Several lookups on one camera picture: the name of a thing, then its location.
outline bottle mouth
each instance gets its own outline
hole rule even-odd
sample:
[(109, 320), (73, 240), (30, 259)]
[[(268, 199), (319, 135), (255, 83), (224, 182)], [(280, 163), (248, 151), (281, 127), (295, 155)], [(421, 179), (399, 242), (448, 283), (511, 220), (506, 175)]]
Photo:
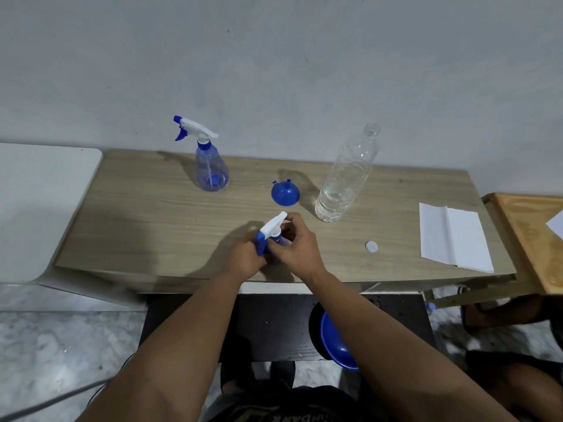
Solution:
[(375, 123), (369, 123), (364, 127), (364, 134), (368, 136), (377, 136), (381, 133), (381, 128)]

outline person's left arm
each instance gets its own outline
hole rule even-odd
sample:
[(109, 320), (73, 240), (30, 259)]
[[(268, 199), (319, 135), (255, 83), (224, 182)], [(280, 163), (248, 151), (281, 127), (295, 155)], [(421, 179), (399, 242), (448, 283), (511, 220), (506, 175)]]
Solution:
[(237, 240), (225, 269), (164, 321), (77, 422), (195, 422), (207, 397), (236, 295), (266, 264), (256, 231)]

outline cable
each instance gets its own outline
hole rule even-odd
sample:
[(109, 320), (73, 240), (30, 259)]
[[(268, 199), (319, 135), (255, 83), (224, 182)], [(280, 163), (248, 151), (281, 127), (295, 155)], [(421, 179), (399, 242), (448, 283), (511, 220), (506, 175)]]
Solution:
[[(131, 355), (129, 355), (129, 358), (127, 358), (125, 360), (125, 362), (123, 363), (123, 366), (121, 366), (121, 369), (123, 369), (125, 367), (127, 362), (131, 359), (131, 357), (133, 357), (133, 355), (135, 355), (134, 352)], [(81, 387), (81, 388), (75, 389), (74, 391), (64, 393), (64, 394), (60, 395), (59, 397), (51, 398), (50, 400), (44, 401), (40, 404), (36, 404), (35, 406), (28, 407), (27, 409), (18, 410), (17, 412), (10, 413), (8, 415), (4, 415), (4, 416), (0, 417), (0, 422), (11, 422), (12, 420), (23, 418), (25, 416), (36, 413), (39, 410), (43, 410), (43, 409), (46, 409), (47, 407), (51, 407), (53, 404), (57, 404), (57, 403), (59, 403), (63, 400), (66, 400), (67, 398), (74, 397), (75, 395), (83, 393), (84, 391), (88, 391), (89, 389), (95, 388), (98, 385), (102, 385), (94, 393), (92, 398), (90, 398), (90, 400), (88, 401), (88, 404), (86, 404), (86, 407), (88, 407), (90, 405), (90, 402), (94, 399), (94, 397), (98, 394), (98, 392), (100, 392), (109, 383), (109, 381), (111, 379), (113, 379), (113, 376), (109, 377), (107, 379), (102, 379), (102, 380), (98, 380), (96, 382), (92, 382), (91, 384), (86, 385), (85, 387)]]

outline forearm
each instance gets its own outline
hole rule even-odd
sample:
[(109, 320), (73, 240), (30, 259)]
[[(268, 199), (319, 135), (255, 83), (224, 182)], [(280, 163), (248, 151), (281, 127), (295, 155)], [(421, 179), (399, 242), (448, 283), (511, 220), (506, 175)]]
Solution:
[(304, 282), (327, 311), (370, 386), (385, 397), (400, 420), (426, 420), (426, 416), (444, 420), (451, 405), (459, 410), (464, 403), (478, 403), (479, 409), (472, 411), (495, 415), (496, 420), (513, 420), (446, 357), (332, 274), (321, 272)]
[(81, 421), (197, 421), (239, 286), (225, 273), (211, 278), (147, 338)]

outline person's right arm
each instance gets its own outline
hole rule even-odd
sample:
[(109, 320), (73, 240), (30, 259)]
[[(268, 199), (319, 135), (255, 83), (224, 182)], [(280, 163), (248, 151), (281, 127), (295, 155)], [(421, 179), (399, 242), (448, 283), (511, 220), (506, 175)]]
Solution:
[(397, 320), (340, 282), (321, 259), (315, 234), (289, 213), (292, 243), (268, 248), (327, 311), (374, 392), (400, 421), (515, 421), (461, 369)]

